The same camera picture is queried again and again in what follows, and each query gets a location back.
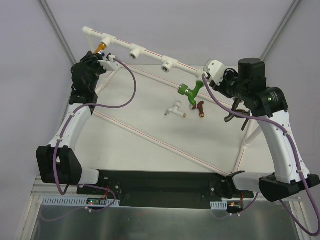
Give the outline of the yellow faucet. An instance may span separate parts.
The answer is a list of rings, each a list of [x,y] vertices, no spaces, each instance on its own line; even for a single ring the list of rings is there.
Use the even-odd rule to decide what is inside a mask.
[[[107,45],[105,43],[101,42],[99,44],[99,46],[97,47],[97,49],[94,51],[94,54],[102,55],[106,48],[107,48]]]

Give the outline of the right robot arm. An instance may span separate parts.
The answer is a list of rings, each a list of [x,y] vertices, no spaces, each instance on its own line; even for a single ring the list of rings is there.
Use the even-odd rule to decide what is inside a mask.
[[[274,173],[236,173],[225,184],[225,192],[237,197],[243,190],[262,193],[270,202],[291,197],[320,183],[310,173],[296,147],[290,124],[288,104],[283,91],[268,87],[265,63],[259,58],[244,58],[238,70],[209,60],[204,67],[204,83],[227,98],[240,100],[250,110],[249,119],[257,121],[272,156]]]

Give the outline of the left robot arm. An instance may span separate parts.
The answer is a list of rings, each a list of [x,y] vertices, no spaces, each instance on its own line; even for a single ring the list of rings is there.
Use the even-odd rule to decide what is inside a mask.
[[[106,183],[99,178],[99,171],[82,166],[75,155],[79,136],[98,101],[95,90],[99,77],[106,73],[100,63],[103,56],[89,51],[71,68],[72,86],[67,114],[55,137],[36,151],[41,180],[46,184],[54,184],[58,180],[62,185],[88,184],[89,190],[96,195],[105,191]]]

